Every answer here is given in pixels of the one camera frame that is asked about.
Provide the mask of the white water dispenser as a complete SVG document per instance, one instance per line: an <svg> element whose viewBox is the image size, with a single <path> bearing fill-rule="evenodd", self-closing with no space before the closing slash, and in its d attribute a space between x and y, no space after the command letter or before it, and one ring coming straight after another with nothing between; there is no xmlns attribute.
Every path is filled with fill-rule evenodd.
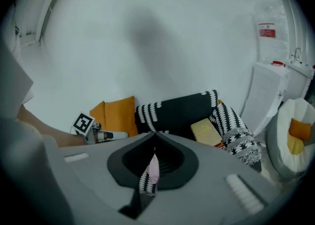
<svg viewBox="0 0 315 225"><path fill-rule="evenodd" d="M257 62L252 85L241 119L254 136L259 135L273 116L287 91L290 70L283 65Z"/></svg>

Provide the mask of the patterned fringe blanket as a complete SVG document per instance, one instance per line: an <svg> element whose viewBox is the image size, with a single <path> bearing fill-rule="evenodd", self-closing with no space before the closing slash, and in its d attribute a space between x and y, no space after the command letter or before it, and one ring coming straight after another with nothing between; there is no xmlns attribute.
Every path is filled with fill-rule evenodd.
<svg viewBox="0 0 315 225"><path fill-rule="evenodd" d="M261 149L247 128L234 128L223 135L225 150L238 160L261 172Z"/></svg>

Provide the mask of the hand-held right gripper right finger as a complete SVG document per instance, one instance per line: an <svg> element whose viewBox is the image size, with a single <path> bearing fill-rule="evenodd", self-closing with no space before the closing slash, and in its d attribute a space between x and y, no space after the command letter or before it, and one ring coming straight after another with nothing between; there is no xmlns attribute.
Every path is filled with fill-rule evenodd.
<svg viewBox="0 0 315 225"><path fill-rule="evenodd" d="M166 137L195 152L199 167L183 187L158 191L142 213L148 225L233 225L251 216L229 188L226 177L238 174L266 204L280 194L277 188L251 167L228 152L179 136Z"/></svg>

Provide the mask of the yellow book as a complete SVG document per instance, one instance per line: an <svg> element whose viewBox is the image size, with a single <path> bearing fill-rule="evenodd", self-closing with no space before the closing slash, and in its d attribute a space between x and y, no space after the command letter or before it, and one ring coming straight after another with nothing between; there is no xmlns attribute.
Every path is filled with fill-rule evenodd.
<svg viewBox="0 0 315 225"><path fill-rule="evenodd" d="M199 143L215 146L222 138L209 119L203 119L190 126L195 140Z"/></svg>

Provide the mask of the small orange cushion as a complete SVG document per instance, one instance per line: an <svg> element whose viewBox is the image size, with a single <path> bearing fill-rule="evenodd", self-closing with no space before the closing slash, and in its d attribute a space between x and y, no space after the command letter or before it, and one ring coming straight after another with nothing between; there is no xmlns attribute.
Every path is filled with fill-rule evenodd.
<svg viewBox="0 0 315 225"><path fill-rule="evenodd" d="M288 132L295 138L303 141L309 141L311 138L311 126L311 124L306 124L292 118Z"/></svg>

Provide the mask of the white beanbag chair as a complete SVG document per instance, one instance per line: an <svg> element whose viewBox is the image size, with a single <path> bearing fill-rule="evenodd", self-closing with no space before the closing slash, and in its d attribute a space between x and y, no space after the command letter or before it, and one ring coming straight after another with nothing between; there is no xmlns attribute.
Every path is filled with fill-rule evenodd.
<svg viewBox="0 0 315 225"><path fill-rule="evenodd" d="M311 138L303 141L304 151L292 155L287 146L291 119L311 124ZM302 98L288 99L269 124L267 149L272 165L286 179L302 175L315 158L315 108Z"/></svg>

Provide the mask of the white sink cabinet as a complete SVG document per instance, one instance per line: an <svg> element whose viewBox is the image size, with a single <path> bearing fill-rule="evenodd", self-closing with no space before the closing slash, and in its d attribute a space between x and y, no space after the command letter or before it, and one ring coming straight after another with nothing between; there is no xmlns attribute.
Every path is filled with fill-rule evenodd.
<svg viewBox="0 0 315 225"><path fill-rule="evenodd" d="M290 70L290 78L283 102L288 99L304 98L313 80L315 69L306 63L287 61L285 67Z"/></svg>

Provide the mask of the yellow cushion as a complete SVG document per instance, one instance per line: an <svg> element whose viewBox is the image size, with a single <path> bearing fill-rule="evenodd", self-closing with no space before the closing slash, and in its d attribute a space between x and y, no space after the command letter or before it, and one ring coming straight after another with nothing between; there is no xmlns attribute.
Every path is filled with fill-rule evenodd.
<svg viewBox="0 0 315 225"><path fill-rule="evenodd" d="M304 151L303 141L290 134L287 136L287 146L292 155L298 155Z"/></svg>

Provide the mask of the person's left forearm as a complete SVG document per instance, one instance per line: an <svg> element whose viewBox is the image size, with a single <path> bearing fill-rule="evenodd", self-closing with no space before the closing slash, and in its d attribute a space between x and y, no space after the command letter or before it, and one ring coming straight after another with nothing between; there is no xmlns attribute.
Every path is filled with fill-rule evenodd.
<svg viewBox="0 0 315 225"><path fill-rule="evenodd" d="M24 105L20 107L17 119L32 125L41 134L53 137L57 146L60 148L86 145L83 136L66 133L43 123L35 115L28 111Z"/></svg>

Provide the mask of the black white patterned blanket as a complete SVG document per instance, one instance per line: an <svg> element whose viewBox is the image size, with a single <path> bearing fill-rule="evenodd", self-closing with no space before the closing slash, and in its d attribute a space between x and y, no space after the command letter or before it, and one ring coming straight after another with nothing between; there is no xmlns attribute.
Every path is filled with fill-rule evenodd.
<svg viewBox="0 0 315 225"><path fill-rule="evenodd" d="M247 128L241 117L230 106L219 101L217 90L135 107L138 133L163 132L195 139L190 126L203 119L211 121L221 138L231 129ZM160 137L159 140L177 156L171 156L175 161L174 165L161 167L160 182L156 185L156 192L178 189L196 173L197 156L185 148L171 146L168 144L169 138Z"/></svg>

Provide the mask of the person's white shirt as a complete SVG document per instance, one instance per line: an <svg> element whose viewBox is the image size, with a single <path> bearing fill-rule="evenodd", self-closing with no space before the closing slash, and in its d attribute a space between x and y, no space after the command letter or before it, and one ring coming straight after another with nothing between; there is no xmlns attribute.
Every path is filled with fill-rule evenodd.
<svg viewBox="0 0 315 225"><path fill-rule="evenodd" d="M16 118L33 93L32 79L22 67L20 31L12 3L0 21L0 118Z"/></svg>

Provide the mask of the pink cloth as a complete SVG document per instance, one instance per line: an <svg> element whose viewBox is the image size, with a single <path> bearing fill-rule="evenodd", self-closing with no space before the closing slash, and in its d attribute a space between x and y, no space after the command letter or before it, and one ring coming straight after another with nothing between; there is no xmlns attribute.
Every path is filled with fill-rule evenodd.
<svg viewBox="0 0 315 225"><path fill-rule="evenodd" d="M159 162L156 154L153 155L148 165L149 182L151 184L157 184L159 180Z"/></svg>

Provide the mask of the clear water bottle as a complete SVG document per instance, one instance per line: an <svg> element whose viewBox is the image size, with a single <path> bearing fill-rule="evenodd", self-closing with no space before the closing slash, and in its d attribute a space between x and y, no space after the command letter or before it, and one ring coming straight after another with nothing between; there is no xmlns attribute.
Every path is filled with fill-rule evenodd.
<svg viewBox="0 0 315 225"><path fill-rule="evenodd" d="M258 56L261 62L285 62L289 55L287 17L281 2L256 4L254 20L258 36Z"/></svg>

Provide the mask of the metal faucet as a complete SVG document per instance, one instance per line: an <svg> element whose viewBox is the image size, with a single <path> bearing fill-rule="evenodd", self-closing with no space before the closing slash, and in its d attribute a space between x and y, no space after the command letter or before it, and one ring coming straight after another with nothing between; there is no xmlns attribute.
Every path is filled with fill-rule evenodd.
<svg viewBox="0 0 315 225"><path fill-rule="evenodd" d="M291 63L300 62L302 56L302 50L300 47L295 48L294 54L291 55Z"/></svg>

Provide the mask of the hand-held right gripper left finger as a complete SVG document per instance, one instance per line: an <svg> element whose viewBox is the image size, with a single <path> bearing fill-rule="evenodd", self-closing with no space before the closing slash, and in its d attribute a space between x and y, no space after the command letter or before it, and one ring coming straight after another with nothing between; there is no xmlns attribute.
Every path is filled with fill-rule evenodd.
<svg viewBox="0 0 315 225"><path fill-rule="evenodd" d="M141 134L61 151L85 186L110 207L137 218L156 196L156 181L149 175L156 157L140 147L149 137Z"/></svg>

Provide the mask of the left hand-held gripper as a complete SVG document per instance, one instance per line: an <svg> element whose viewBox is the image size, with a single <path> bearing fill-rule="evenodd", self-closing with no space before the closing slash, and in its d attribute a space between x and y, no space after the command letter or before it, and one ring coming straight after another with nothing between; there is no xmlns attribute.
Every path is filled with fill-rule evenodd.
<svg viewBox="0 0 315 225"><path fill-rule="evenodd" d="M101 124L95 121L95 118L81 112L70 128L71 134L82 135L86 144L97 144L112 139L128 138L127 132L113 131L107 132L101 130Z"/></svg>

